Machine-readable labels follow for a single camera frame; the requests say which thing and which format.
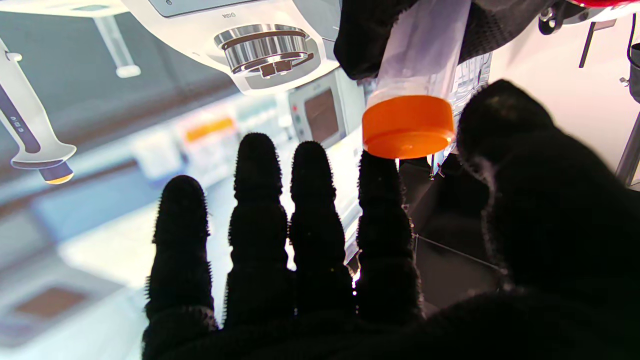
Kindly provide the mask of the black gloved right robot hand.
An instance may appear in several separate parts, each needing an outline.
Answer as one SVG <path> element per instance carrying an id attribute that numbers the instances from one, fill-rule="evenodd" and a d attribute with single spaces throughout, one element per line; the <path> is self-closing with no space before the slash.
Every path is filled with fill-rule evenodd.
<path id="1" fill-rule="evenodd" d="M 222 328 L 214 316 L 201 185 L 163 189 L 142 333 L 144 360 L 637 360 L 639 196 L 507 80 L 471 98 L 462 165 L 488 189 L 481 228 L 502 289 L 424 317 L 396 164 L 359 162 L 356 287 L 329 160 L 294 153 L 289 218 L 275 146 L 238 147 Z"/>

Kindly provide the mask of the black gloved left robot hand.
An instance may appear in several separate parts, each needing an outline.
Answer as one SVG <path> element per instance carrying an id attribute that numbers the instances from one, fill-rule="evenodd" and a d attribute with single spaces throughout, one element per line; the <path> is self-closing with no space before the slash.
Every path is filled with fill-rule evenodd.
<path id="1" fill-rule="evenodd" d="M 415 4 L 415 0 L 342 2 L 334 57 L 350 79 L 378 75 L 393 25 Z M 551 0 L 473 0 L 458 62 L 508 44 L 551 4 Z"/>

